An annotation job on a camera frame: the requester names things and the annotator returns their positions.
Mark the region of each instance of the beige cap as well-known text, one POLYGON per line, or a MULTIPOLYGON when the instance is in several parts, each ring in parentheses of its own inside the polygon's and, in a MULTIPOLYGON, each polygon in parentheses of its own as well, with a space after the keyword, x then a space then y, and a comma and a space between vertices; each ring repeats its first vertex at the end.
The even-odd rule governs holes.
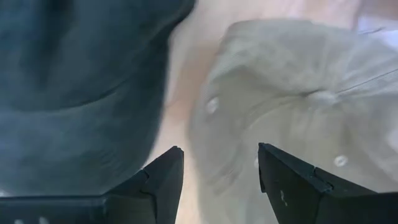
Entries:
POLYGON ((398 190, 397 115, 395 50, 307 21, 248 21, 224 38, 189 134, 222 222, 272 223, 256 204, 266 200, 259 142, 372 190, 398 190))

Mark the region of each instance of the light wooden surface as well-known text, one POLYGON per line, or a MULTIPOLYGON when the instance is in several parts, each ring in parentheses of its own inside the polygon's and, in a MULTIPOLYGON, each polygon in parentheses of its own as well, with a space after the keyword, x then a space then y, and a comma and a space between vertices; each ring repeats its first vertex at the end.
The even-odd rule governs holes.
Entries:
POLYGON ((185 128, 190 110, 214 61, 218 45, 234 22, 290 17, 352 28, 360 0, 198 0, 171 40, 169 90, 153 160, 171 146, 185 151, 185 177, 177 222, 201 223, 194 158, 185 128))

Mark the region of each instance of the gray fabric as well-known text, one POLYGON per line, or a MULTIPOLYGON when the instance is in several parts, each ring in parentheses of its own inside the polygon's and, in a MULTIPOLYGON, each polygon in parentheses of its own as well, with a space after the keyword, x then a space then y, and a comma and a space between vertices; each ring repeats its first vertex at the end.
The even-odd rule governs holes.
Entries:
POLYGON ((398 129, 397 96, 398 53, 375 39, 307 21, 234 24, 189 129, 210 194, 203 206, 225 208, 204 208, 205 217, 275 223, 258 189, 259 142, 370 189, 398 190, 397 151, 384 138, 398 129))
POLYGON ((0 1, 0 195, 100 194, 141 168, 191 0, 0 1))

